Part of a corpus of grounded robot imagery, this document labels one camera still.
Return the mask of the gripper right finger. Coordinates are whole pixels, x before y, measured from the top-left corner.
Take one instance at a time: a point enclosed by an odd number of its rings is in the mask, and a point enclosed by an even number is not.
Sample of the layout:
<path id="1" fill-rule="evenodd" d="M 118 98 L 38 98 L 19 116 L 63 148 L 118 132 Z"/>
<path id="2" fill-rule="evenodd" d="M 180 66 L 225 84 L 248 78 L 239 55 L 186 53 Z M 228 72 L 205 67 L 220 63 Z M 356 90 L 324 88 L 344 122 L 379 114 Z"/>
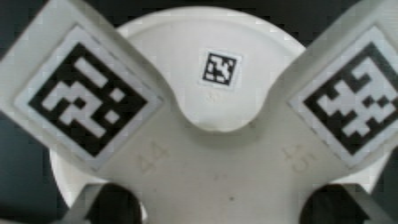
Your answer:
<path id="1" fill-rule="evenodd" d="M 390 216 L 358 184 L 328 184 L 308 196 L 298 224 L 390 224 Z"/>

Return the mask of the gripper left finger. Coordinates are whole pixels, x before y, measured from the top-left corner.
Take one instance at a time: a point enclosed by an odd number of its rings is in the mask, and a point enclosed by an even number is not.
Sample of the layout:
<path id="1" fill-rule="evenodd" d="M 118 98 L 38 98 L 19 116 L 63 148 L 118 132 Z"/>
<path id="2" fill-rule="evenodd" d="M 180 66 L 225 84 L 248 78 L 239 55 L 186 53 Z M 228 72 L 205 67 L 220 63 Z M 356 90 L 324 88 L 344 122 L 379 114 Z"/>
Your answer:
<path id="1" fill-rule="evenodd" d="M 58 224 L 141 224 L 138 199 L 113 183 L 86 184 Z"/>

